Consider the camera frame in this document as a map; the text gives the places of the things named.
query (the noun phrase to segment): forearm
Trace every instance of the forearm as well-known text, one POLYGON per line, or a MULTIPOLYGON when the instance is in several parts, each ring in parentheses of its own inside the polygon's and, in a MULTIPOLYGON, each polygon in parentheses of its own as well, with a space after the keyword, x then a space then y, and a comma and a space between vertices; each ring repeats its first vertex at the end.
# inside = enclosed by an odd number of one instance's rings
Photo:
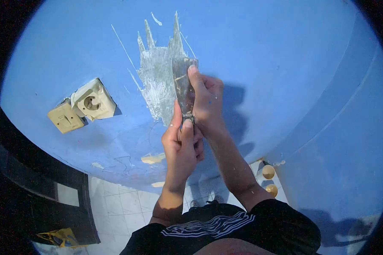
POLYGON ((250 166, 241 156, 225 128, 217 130, 207 140, 228 190, 247 211, 260 201, 273 198, 257 183, 250 166))
POLYGON ((153 209, 151 223, 158 222, 168 227, 179 220, 183 212, 185 186, 186 181, 174 180, 170 173, 167 174, 162 194, 153 209))

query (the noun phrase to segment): wooden knob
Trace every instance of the wooden knob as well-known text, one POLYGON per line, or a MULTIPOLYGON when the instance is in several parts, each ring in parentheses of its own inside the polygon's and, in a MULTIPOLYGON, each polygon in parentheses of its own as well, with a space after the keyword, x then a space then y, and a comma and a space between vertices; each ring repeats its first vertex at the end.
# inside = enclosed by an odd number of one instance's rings
POLYGON ((270 184, 270 185, 266 186, 266 191, 271 193, 271 195, 273 195, 274 197, 276 197, 276 195, 278 194, 278 189, 275 186, 275 184, 270 184))

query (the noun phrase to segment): paint scraper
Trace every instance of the paint scraper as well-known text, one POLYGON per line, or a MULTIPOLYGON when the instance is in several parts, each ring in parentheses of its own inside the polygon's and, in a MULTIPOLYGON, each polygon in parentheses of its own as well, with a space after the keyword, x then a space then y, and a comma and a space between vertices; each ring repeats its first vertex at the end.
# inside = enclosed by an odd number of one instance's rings
POLYGON ((194 105, 194 88, 192 87, 187 70, 189 66, 195 65, 197 68, 199 61, 195 58, 172 58, 171 66, 173 70, 174 87, 176 90, 177 101, 182 110, 182 124, 186 119, 190 119, 194 126, 192 115, 194 105))

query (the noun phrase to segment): left hand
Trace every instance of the left hand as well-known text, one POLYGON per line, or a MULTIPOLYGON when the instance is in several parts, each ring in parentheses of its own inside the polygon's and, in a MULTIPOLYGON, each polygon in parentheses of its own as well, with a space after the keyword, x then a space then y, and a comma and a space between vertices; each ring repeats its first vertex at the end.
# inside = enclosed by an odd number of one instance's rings
POLYGON ((198 162, 204 160, 203 135, 190 120, 185 120, 182 129, 182 111, 174 102, 173 118, 162 135, 162 144, 167 161, 167 174, 171 181, 184 183, 198 162))

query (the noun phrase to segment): yellow bag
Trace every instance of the yellow bag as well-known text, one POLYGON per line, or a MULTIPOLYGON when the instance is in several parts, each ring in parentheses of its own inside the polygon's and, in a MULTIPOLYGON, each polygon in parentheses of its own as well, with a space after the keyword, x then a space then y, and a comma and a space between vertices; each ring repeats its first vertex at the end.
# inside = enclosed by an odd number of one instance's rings
POLYGON ((41 237, 44 240, 50 241, 54 245, 59 247, 84 247, 86 245, 79 245, 75 239, 74 233, 72 233, 71 228, 63 228, 60 230, 54 230, 51 232, 39 233, 38 237, 41 237))

